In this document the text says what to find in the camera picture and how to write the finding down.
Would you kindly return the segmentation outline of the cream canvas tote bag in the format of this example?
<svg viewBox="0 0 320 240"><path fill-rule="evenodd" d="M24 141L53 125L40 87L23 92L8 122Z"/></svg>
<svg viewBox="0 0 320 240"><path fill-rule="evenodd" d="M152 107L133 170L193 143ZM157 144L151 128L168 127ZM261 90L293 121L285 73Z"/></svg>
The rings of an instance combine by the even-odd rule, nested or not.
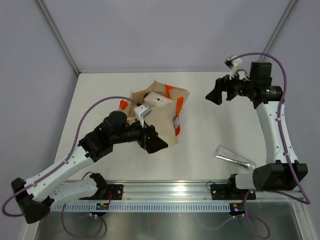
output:
<svg viewBox="0 0 320 240"><path fill-rule="evenodd" d="M148 125L153 125L158 136L169 147L173 147L179 143L178 135L181 131L180 113L190 92L184 88L154 81L146 89L132 92L129 98L140 104L145 104L144 95L149 92L156 92L172 100L169 104L151 107L151 113L145 117L144 122Z"/></svg>

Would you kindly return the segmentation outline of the white rectangular lotion bottle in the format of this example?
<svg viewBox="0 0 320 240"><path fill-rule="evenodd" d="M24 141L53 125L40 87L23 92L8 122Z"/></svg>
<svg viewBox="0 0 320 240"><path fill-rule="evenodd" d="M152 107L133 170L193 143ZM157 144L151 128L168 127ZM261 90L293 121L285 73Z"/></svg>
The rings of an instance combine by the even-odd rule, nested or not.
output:
<svg viewBox="0 0 320 240"><path fill-rule="evenodd" d="M144 95L144 103L147 104L150 108L161 107L172 103L173 101L159 93L151 91Z"/></svg>

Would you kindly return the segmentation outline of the silver cosmetic tube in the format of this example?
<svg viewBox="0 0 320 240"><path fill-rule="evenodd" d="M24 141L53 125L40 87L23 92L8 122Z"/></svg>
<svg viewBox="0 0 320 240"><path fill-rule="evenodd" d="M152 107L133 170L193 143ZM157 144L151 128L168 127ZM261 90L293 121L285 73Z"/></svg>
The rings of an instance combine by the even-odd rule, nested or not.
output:
<svg viewBox="0 0 320 240"><path fill-rule="evenodd" d="M228 148L218 145L213 154L214 157L237 164L247 170L254 170L257 164L235 152L229 150Z"/></svg>

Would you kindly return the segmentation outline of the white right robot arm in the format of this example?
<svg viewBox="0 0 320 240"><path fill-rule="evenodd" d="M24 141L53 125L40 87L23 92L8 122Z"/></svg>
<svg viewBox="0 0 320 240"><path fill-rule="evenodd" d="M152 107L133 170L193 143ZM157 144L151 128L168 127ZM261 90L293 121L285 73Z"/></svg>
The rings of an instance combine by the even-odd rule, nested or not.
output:
<svg viewBox="0 0 320 240"><path fill-rule="evenodd" d="M215 81L213 90L206 95L206 100L222 104L222 93L227 94L227 101L236 96L247 97L256 110L262 128L266 164L255 168L251 174L232 174L227 180L226 192L233 199L239 198L244 191L267 191L286 194L295 187L301 187L300 181L307 175L308 167L299 163L292 146L285 120L285 90L272 85L269 62L252 62L250 74L240 78L238 59L227 60L231 71ZM154 90L144 94L143 113L134 110L138 120L154 125L161 135L158 146L170 143L180 133L179 116L184 105L184 98L174 98L170 85L160 85L165 92L161 95Z"/></svg>

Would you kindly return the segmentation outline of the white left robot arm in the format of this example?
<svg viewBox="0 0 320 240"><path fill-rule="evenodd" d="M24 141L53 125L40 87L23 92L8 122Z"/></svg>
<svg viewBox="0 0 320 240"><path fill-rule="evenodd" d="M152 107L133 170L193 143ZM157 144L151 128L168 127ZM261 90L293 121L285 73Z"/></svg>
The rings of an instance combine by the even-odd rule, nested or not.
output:
<svg viewBox="0 0 320 240"><path fill-rule="evenodd" d="M15 200L28 224L40 221L56 206L79 199L100 200L108 193L108 183L100 173L63 185L80 170L96 163L113 151L114 145L137 142L149 154L168 147L153 125L127 122L122 111L113 111L92 132L85 135L70 154L37 176L11 182Z"/></svg>

